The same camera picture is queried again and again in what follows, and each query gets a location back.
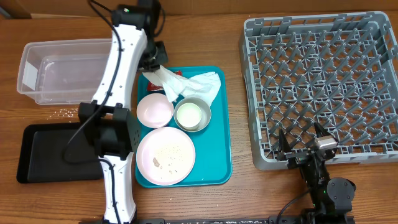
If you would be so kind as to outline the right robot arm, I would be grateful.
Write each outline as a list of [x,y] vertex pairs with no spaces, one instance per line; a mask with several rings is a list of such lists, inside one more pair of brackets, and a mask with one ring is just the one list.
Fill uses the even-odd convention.
[[[356,185],[341,177],[331,178],[325,162],[336,156],[338,141],[320,123],[314,123],[316,138],[306,151],[292,152],[285,133],[279,131],[277,160],[287,161],[289,169],[299,169],[308,190],[286,204],[276,216],[276,223],[354,223],[347,216],[352,211]],[[284,218],[286,209],[309,194],[313,208],[300,216]]]

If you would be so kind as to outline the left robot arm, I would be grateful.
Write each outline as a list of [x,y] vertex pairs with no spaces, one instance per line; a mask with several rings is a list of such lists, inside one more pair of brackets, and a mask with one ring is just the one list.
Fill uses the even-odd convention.
[[100,223],[134,223],[136,204],[132,194],[132,160],[141,127],[131,113],[131,95],[138,72],[152,72],[167,63],[161,33],[165,11],[159,1],[120,4],[106,21],[112,43],[105,71],[90,103],[78,109],[80,127],[93,146],[92,162],[101,165],[106,208]]

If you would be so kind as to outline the small white cup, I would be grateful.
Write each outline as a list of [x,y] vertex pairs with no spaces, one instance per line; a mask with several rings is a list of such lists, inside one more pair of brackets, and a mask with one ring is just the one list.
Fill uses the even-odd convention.
[[200,124],[201,117],[201,109],[194,103],[184,103],[177,110],[177,122],[185,130],[196,129]]

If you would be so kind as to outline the red snack wrapper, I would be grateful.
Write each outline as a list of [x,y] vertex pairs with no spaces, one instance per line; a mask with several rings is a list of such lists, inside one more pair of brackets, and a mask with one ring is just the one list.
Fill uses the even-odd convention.
[[[182,71],[177,70],[175,71],[176,75],[182,76]],[[147,85],[147,91],[162,91],[164,88],[162,86],[155,85],[151,82],[148,83]]]

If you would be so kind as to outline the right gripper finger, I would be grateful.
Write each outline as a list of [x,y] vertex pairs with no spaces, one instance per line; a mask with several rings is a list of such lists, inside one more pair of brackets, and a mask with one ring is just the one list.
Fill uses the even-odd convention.
[[331,134],[318,122],[314,122],[315,132],[318,138],[331,136]]
[[279,144],[278,144],[278,153],[290,153],[292,152],[291,147],[287,141],[285,133],[283,130],[279,130]]

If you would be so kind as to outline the grey bowl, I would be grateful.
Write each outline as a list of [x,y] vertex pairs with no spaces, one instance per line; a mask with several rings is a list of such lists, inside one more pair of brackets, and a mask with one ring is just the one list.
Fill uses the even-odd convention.
[[[201,121],[199,126],[192,130],[185,130],[183,129],[180,124],[177,122],[177,110],[179,109],[179,107],[184,104],[184,103],[194,103],[196,105],[198,105],[201,109],[202,112],[202,117],[201,117]],[[184,131],[188,131],[188,132],[198,132],[201,131],[202,129],[205,129],[207,127],[207,125],[210,123],[210,119],[211,119],[211,110],[210,107],[208,106],[207,103],[205,103],[203,100],[199,99],[199,98],[195,98],[195,97],[190,97],[190,98],[184,98],[181,101],[179,101],[174,109],[174,120],[177,124],[177,126],[181,129],[183,129]]]

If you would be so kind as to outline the white napkin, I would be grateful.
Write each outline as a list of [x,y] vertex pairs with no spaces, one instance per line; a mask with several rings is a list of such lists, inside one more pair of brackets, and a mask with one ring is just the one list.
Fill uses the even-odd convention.
[[211,106],[221,87],[221,80],[216,72],[207,72],[185,78],[166,69],[162,65],[154,72],[143,75],[154,85],[161,86],[169,102],[174,102],[180,95],[184,98],[199,98]]

